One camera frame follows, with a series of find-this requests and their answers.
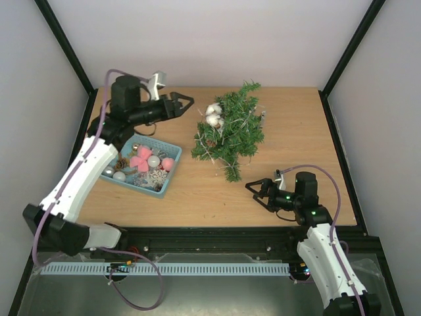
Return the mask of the white cotton boll ornament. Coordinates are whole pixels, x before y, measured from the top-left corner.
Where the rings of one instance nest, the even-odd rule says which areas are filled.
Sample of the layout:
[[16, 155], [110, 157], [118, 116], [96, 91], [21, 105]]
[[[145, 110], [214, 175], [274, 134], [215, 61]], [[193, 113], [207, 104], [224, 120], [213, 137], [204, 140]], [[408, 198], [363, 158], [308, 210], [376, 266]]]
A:
[[213, 128], [222, 128], [224, 119], [222, 118], [222, 108], [219, 103], [209, 105], [205, 111], [205, 120]]

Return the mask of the small green christmas tree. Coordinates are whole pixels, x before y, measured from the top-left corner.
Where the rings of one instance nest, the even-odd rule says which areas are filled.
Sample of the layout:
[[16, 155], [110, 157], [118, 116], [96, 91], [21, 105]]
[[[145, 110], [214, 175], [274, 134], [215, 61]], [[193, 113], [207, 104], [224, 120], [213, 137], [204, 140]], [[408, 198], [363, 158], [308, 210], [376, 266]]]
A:
[[211, 161], [214, 165], [220, 163], [219, 169], [223, 170], [228, 182], [241, 180], [239, 158], [252, 158], [258, 145], [264, 142], [260, 114], [257, 113], [259, 99], [251, 95], [260, 87], [258, 82], [245, 81], [237, 91], [214, 98], [214, 103], [219, 103], [222, 108], [222, 128], [207, 124], [205, 112], [197, 123], [191, 156], [199, 161]]

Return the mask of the light blue perforated basket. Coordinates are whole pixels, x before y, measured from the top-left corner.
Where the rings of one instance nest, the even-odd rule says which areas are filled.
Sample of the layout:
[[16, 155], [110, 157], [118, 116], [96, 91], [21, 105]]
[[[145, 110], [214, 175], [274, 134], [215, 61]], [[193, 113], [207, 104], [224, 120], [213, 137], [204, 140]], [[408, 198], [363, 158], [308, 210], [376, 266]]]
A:
[[100, 179], [162, 199], [181, 154], [179, 146], [136, 134], [105, 167]]

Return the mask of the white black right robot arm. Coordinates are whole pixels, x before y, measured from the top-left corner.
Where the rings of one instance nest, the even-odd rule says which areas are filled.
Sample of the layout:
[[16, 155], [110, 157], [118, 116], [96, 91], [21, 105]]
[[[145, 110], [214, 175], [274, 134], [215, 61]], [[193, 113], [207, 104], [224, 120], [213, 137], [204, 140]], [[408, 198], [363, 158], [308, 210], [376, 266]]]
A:
[[301, 171], [295, 175], [295, 189], [282, 188], [284, 173], [276, 179], [263, 178], [246, 183], [253, 199], [267, 211], [292, 211], [307, 236], [297, 235], [287, 241], [288, 253], [301, 258], [309, 268], [322, 299], [324, 315], [379, 315], [379, 297], [368, 292], [354, 272], [341, 247], [329, 211], [319, 202], [316, 175]]

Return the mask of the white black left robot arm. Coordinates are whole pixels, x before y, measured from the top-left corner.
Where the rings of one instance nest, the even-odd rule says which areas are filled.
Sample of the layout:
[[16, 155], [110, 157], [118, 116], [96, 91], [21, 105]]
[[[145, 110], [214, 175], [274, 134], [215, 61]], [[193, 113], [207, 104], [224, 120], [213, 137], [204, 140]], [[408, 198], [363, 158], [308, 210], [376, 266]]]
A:
[[171, 92], [160, 94], [165, 74], [155, 72], [149, 79], [120, 70], [105, 77], [105, 101], [93, 119], [82, 147], [64, 176], [39, 205], [29, 204], [23, 217], [34, 234], [32, 256], [40, 241], [61, 253], [74, 256], [90, 248], [115, 248], [122, 230], [113, 224], [78, 224], [87, 195], [105, 167], [134, 135], [135, 127], [176, 119], [193, 104], [190, 96]]

